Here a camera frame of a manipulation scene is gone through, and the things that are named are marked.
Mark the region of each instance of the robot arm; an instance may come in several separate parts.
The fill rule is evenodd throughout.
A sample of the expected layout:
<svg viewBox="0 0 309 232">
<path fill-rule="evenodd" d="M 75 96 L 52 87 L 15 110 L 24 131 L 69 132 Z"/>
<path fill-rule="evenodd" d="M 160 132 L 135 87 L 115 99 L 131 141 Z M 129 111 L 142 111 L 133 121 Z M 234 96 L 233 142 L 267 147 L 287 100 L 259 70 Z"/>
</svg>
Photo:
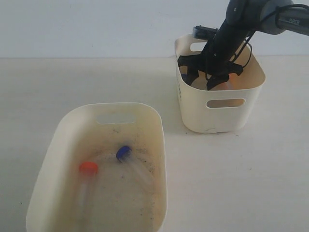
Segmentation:
<svg viewBox="0 0 309 232">
<path fill-rule="evenodd" d="M 231 0 L 218 30 L 194 28 L 193 36 L 207 43 L 201 54 L 179 57 L 178 65 L 188 66 L 184 81 L 191 85 L 200 70 L 207 74 L 207 89 L 211 90 L 228 81 L 229 73 L 243 72 L 244 66 L 234 63 L 235 53 L 245 41 L 242 52 L 256 31 L 278 35 L 285 30 L 309 35 L 309 7 L 291 0 Z"/>
</svg>

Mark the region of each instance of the white wall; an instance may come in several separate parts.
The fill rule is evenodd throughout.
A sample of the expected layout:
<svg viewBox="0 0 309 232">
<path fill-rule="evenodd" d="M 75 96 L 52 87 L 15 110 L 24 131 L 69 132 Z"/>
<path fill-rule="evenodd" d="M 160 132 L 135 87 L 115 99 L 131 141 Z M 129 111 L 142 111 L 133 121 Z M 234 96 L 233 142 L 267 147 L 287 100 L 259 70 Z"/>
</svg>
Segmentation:
<svg viewBox="0 0 309 232">
<path fill-rule="evenodd" d="M 0 0 L 0 57 L 161 57 L 193 26 L 219 27 L 229 0 Z M 295 3 L 309 5 L 309 0 Z M 253 37 L 255 55 L 309 54 L 309 37 Z"/>
</svg>

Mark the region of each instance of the orange object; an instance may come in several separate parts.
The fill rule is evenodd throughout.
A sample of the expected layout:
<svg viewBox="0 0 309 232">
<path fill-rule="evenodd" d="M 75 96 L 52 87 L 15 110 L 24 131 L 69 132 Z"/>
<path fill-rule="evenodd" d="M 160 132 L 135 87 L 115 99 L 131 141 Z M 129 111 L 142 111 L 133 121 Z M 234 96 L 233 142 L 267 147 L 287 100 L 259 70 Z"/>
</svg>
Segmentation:
<svg viewBox="0 0 309 232">
<path fill-rule="evenodd" d="M 83 162 L 79 166 L 79 171 L 81 173 L 97 174 L 98 166 L 96 163 L 93 163 L 93 162 Z"/>
</svg>

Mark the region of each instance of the red cap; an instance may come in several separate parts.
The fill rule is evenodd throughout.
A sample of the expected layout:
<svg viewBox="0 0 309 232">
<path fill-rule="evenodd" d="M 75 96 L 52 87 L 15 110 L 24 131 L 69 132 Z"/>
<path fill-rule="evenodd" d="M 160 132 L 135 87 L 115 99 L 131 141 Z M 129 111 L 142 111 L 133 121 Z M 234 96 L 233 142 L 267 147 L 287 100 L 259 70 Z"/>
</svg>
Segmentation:
<svg viewBox="0 0 309 232">
<path fill-rule="evenodd" d="M 81 173 L 97 174 L 98 166 L 96 163 L 93 163 L 93 162 L 83 162 L 79 166 L 79 171 Z"/>
</svg>

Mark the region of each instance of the test tube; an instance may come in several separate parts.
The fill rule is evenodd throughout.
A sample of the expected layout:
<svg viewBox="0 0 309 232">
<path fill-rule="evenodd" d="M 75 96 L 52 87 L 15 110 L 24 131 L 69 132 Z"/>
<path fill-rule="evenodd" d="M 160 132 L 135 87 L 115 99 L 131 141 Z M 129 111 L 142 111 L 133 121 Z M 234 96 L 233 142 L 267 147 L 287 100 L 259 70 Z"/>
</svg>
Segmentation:
<svg viewBox="0 0 309 232">
<path fill-rule="evenodd" d="M 129 146 L 120 148 L 116 154 L 117 159 L 131 171 L 135 179 L 147 192 L 154 192 L 154 178 L 143 163 L 134 156 Z"/>
<path fill-rule="evenodd" d="M 77 195 L 77 231 L 87 231 L 90 206 L 95 185 L 98 166 L 93 162 L 83 162 L 79 166 L 80 184 Z"/>
</svg>

